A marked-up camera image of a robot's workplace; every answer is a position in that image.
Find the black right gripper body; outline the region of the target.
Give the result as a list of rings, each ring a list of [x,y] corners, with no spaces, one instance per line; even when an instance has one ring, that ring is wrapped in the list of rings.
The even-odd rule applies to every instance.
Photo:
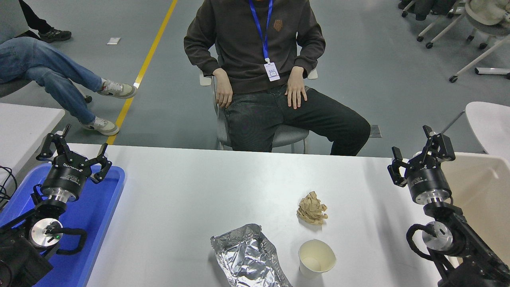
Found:
[[[441,170],[441,160],[412,158],[406,181],[414,202],[441,202],[451,198],[451,189]]]

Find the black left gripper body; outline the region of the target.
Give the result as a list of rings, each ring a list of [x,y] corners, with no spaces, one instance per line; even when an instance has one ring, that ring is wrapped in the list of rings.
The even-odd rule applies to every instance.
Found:
[[[42,194],[49,196],[51,191],[62,189],[69,191],[74,197],[80,196],[87,178],[92,174],[91,167],[82,166],[86,160],[87,158],[80,154],[71,154],[70,159],[64,154],[56,156],[42,184]]]

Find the person's left hand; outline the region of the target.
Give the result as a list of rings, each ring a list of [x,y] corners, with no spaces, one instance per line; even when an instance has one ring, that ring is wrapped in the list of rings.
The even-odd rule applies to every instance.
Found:
[[[293,67],[288,77],[285,95],[287,96],[288,107],[293,109],[300,108],[301,102],[308,100],[303,75],[303,67]]]

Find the person's right hand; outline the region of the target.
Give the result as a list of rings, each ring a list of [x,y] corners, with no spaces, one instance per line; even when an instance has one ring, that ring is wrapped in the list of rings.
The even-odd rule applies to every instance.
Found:
[[[233,90],[227,72],[222,68],[215,69],[213,76],[216,78],[216,104],[221,108],[228,108],[231,105]]]

